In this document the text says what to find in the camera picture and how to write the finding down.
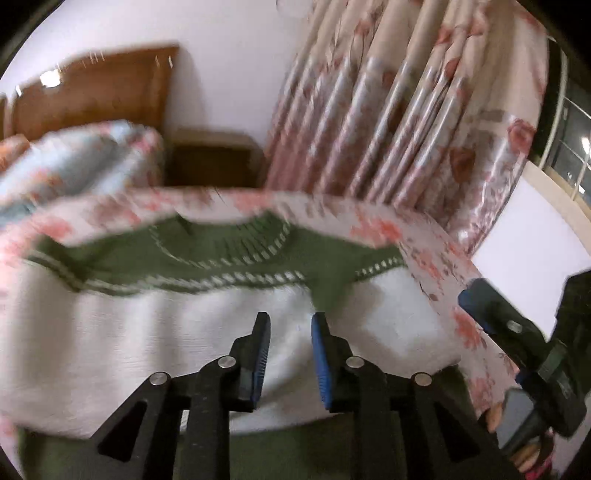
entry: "floral blanket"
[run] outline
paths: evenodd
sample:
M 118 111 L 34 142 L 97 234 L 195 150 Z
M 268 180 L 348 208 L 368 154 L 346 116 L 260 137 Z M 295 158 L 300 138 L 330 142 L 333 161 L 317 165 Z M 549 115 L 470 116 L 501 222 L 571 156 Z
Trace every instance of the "floral blanket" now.
M 162 137 L 127 121 L 50 132 L 29 142 L 0 142 L 0 228 L 58 197 L 116 193 L 160 184 Z
M 8 295 L 20 259 L 39 234 L 76 245 L 139 228 L 178 212 L 196 222 L 229 222 L 263 210 L 306 228 L 380 247 L 397 244 L 421 291 L 463 344 L 459 368 L 477 413 L 501 401 L 513 387 L 515 370 L 508 357 L 457 304 L 458 294 L 480 274 L 470 259 L 430 217 L 391 207 L 331 196 L 258 190 L 151 189 L 115 195 L 61 199 L 10 225 L 0 235 L 0 303 Z M 0 304 L 0 322 L 3 308 Z M 0 417 L 0 438 L 16 444 L 14 426 Z

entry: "wooden headboard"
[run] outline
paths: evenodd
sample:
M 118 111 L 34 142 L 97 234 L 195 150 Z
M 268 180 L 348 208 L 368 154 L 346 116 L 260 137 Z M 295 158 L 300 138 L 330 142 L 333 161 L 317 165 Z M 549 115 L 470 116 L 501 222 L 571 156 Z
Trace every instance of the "wooden headboard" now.
M 59 65 L 59 85 L 21 85 L 4 133 L 30 141 L 49 131 L 126 119 L 161 131 L 178 45 L 92 52 Z

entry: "wooden cabinet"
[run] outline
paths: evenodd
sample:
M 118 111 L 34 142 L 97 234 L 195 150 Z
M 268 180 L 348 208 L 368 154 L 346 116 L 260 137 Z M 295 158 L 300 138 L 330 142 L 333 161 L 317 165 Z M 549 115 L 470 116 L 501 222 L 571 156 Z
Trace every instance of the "wooden cabinet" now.
M 169 187 L 256 187 L 261 150 L 244 134 L 179 130 L 165 171 Z

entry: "white wall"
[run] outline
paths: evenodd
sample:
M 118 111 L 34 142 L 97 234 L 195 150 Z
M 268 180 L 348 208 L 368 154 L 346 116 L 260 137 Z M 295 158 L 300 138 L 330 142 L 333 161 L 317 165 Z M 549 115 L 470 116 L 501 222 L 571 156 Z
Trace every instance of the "white wall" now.
M 302 2 L 282 0 L 280 14 L 275 0 L 65 0 L 17 53 L 0 92 L 89 50 L 178 41 L 167 129 L 234 129 L 263 144 L 305 34 L 305 20 L 286 13 Z
M 591 268 L 587 253 L 569 225 L 521 178 L 490 234 L 473 257 L 482 275 L 547 335 L 552 334 L 564 281 Z M 587 416 L 570 440 L 557 438 L 554 467 L 563 472 L 591 428 Z

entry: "green fabric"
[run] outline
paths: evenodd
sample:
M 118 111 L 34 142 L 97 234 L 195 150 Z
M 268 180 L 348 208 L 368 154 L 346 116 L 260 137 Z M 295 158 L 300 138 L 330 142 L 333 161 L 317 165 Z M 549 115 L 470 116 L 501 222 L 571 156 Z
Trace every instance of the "green fabric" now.
M 470 404 L 463 377 L 456 367 L 434 375 L 434 382 L 470 416 Z M 230 437 L 232 480 L 349 480 L 352 445 L 352 415 L 289 429 L 234 435 Z M 50 437 L 21 431 L 20 455 L 27 480 L 50 480 L 84 440 Z M 183 442 L 177 449 L 182 458 Z
M 303 283 L 318 310 L 336 306 L 350 283 L 405 265 L 395 245 L 365 247 L 298 228 L 272 213 L 237 225 L 175 216 L 74 248 L 43 237 L 28 260 L 76 291 L 112 295 Z

